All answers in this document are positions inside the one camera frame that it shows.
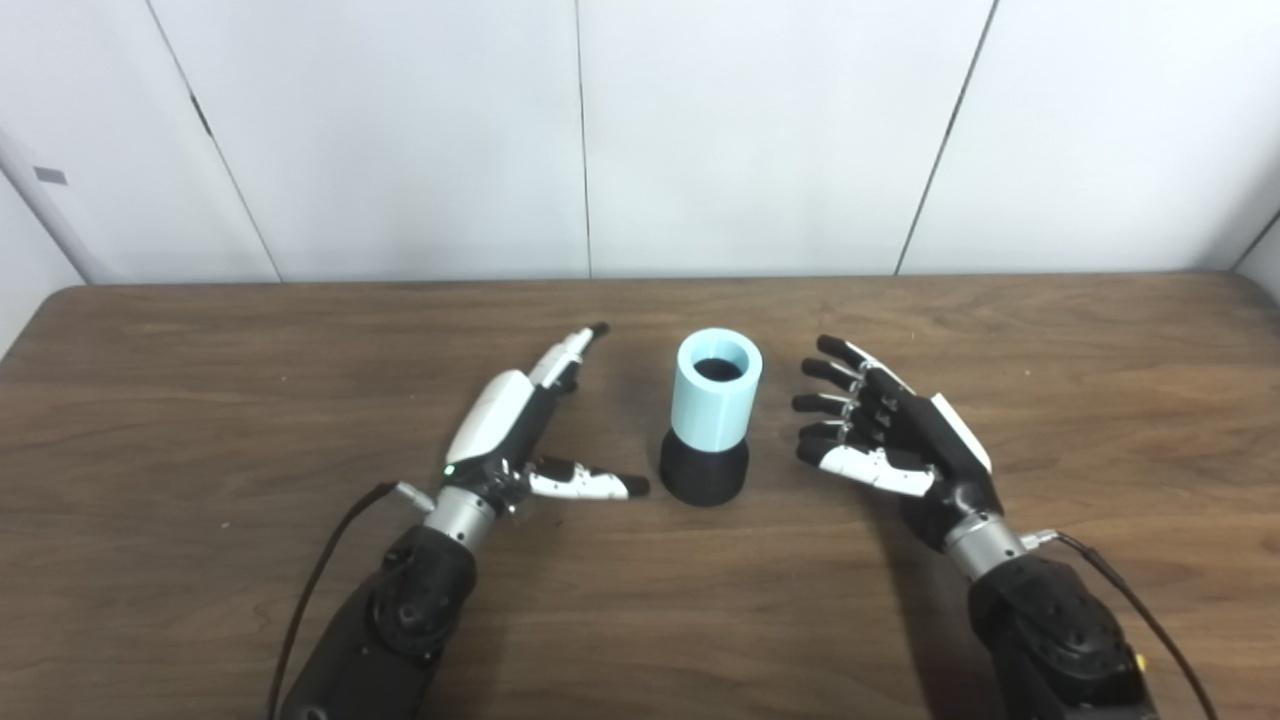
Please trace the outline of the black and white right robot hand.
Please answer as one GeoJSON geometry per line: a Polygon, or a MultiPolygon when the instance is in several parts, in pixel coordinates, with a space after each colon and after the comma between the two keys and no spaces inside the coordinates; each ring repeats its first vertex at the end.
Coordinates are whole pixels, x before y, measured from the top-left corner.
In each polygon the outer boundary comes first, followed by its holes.
{"type": "Polygon", "coordinates": [[[804,359],[803,374],[840,392],[794,397],[795,411],[827,415],[799,430],[800,461],[900,496],[908,529],[934,552],[970,519],[1004,514],[989,455],[945,396],[916,393],[846,340],[822,334],[815,347],[824,356],[804,359]]]}

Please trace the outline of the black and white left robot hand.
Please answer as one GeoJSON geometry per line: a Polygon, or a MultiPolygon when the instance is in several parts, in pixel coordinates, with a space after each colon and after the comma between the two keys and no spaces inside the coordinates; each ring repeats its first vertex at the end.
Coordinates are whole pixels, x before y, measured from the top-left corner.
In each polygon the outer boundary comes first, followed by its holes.
{"type": "Polygon", "coordinates": [[[554,343],[532,370],[495,375],[466,414],[445,454],[444,484],[475,496],[497,516],[529,496],[631,500],[650,493],[649,479],[608,471],[539,451],[562,396],[579,387],[588,350],[611,331],[586,325],[554,343]]]}

